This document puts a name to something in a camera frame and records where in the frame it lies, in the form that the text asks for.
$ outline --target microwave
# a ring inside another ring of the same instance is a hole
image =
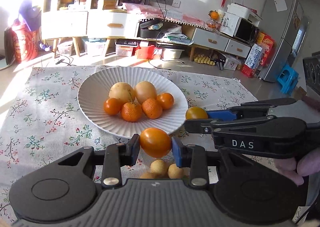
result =
[[[260,30],[248,20],[226,12],[219,31],[247,43],[254,44]]]

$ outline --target white plate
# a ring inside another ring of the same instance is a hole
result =
[[[172,94],[173,107],[164,111],[158,119],[151,120],[143,115],[138,122],[126,122],[120,114],[109,116],[104,112],[103,103],[115,83],[126,82],[134,88],[142,81],[151,82],[158,94]],[[78,103],[85,117],[98,128],[128,139],[149,127],[160,128],[171,134],[184,124],[188,110],[188,102],[179,87],[159,74],[138,67],[112,67],[91,75],[79,88]]]

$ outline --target potato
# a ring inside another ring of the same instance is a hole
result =
[[[160,177],[164,177],[167,174],[168,165],[163,160],[153,161],[150,165],[150,172],[159,175]]]
[[[155,173],[151,172],[144,172],[141,176],[140,179],[157,179],[158,175]]]
[[[170,179],[182,178],[184,176],[183,169],[178,168],[176,164],[171,164],[168,169]]]
[[[124,82],[119,82],[114,84],[109,91],[109,98],[117,98],[120,99],[123,104],[134,101],[136,98],[136,94],[133,88]]]
[[[157,90],[153,84],[148,81],[143,81],[138,83],[134,87],[134,91],[138,100],[138,103],[142,105],[142,103],[149,99],[157,99]]]

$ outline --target refrigerator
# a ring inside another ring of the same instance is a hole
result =
[[[293,64],[305,37],[308,19],[298,0],[266,0],[261,17],[259,29],[275,40],[276,49],[269,66],[261,69],[259,78],[276,82],[284,65]]]

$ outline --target human hand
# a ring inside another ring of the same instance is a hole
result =
[[[275,159],[274,162],[280,174],[291,179],[296,185],[302,185],[303,176],[320,172],[320,147],[305,155],[298,163],[295,158]]]

